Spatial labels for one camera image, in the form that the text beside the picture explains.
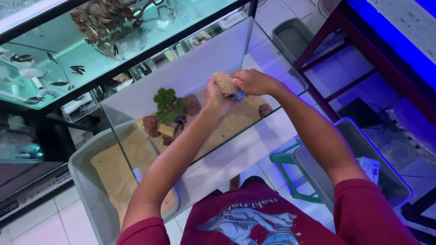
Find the red t-shirt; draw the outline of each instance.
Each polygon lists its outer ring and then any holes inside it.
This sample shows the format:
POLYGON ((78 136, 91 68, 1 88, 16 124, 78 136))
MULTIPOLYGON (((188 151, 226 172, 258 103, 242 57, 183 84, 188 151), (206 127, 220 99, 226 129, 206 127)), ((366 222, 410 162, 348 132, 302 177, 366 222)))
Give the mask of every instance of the red t-shirt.
MULTIPOLYGON (((345 180, 334 189, 335 235, 266 184, 251 184, 196 203, 181 245, 410 245, 420 244, 375 184, 345 180)), ((127 228, 117 245, 168 245, 162 218, 127 228)))

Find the green chair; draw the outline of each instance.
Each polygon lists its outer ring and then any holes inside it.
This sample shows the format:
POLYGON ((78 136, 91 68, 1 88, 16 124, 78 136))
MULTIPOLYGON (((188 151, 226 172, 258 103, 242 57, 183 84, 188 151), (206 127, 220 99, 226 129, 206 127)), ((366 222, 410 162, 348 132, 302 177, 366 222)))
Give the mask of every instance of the green chair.
POLYGON ((317 194, 316 192, 310 196, 298 193, 297 188, 295 188, 295 185, 292 183, 291 179, 289 178, 288 174, 286 173, 285 169, 283 168, 283 164, 294 164, 295 165, 295 160, 292 157, 292 153, 286 153, 286 152, 294 147, 300 146, 302 143, 303 142, 301 140, 297 140, 297 142, 295 144, 282 150, 281 152, 271 154, 269 156, 269 160, 273 163, 276 163, 277 166, 279 167, 280 171, 282 172, 283 176, 285 177, 286 181, 288 182, 289 187, 292 190, 292 192, 291 192, 292 198, 300 199, 300 200, 308 201, 308 202, 312 202, 312 203, 323 204, 323 202, 321 201, 321 199, 319 197, 314 197, 314 195, 317 194))

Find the t-shirt graphic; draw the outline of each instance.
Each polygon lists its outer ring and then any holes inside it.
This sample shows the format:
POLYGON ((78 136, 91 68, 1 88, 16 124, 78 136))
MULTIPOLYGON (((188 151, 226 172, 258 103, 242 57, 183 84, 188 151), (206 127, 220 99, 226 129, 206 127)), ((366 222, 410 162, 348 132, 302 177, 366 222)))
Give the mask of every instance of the t-shirt graphic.
POLYGON ((275 201, 277 199, 231 204, 204 224, 197 226, 197 229, 219 231, 238 245, 258 245, 259 243, 250 238, 250 234, 254 226, 261 225, 269 232, 261 245, 300 245, 290 229, 297 215, 264 214, 252 209, 262 208, 268 202, 275 201))

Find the aquarium lid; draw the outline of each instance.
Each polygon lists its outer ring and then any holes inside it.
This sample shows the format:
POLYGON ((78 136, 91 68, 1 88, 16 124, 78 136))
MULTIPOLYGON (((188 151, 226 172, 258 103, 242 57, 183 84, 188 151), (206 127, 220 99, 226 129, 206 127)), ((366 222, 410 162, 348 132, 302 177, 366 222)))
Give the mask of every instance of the aquarium lid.
POLYGON ((19 36, 23 33, 26 33, 39 25, 61 15, 64 14, 66 11, 70 9, 66 9, 65 11, 62 11, 59 8, 56 8, 63 3, 71 2, 71 0, 41 0, 35 4, 29 5, 27 8, 24 8, 20 11, 18 11, 15 14, 12 14, 10 16, 7 16, 4 19, 0 20, 0 36, 3 36, 6 32, 10 31, 13 28, 18 27, 19 25, 22 25, 26 22, 28 22, 28 25, 23 25, 23 27, 20 27, 19 30, 16 30, 17 33, 15 33, 16 36, 19 36), (35 17, 50 13, 50 15, 53 15, 52 17, 44 16, 44 18, 40 20, 36 20, 35 17))

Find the gray plastic tub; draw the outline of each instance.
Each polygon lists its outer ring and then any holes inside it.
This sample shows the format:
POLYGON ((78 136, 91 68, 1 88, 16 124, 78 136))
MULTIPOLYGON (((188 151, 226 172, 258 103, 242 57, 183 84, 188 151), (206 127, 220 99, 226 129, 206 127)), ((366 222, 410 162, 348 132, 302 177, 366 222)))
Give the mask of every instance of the gray plastic tub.
MULTIPOLYGON (((336 123, 336 128, 347 140, 356 157, 367 157, 380 163, 378 187, 381 189, 381 192, 385 195, 392 208, 403 205, 412 198, 412 190, 410 187, 380 154, 353 120, 343 118, 336 123)), ((321 198, 330 212, 333 213, 334 189, 327 174, 304 145, 295 150, 294 157, 296 159, 296 165, 302 171, 307 181, 309 181, 315 189, 319 198, 321 198)))
POLYGON ((299 18, 285 20, 272 31, 272 42, 292 65, 313 37, 313 33, 299 18))
MULTIPOLYGON (((129 121, 114 128, 119 140, 123 140, 134 130, 141 130, 136 121, 129 121)), ((118 212, 109 200, 109 196, 91 159, 98 153, 117 144, 111 129, 100 132, 76 151, 68 162, 71 175, 77 187, 86 214, 91 222, 97 241, 101 245, 113 245, 120 235, 118 212)), ((176 205, 162 215, 167 222, 174 218, 180 207, 177 193, 172 189, 176 205)))

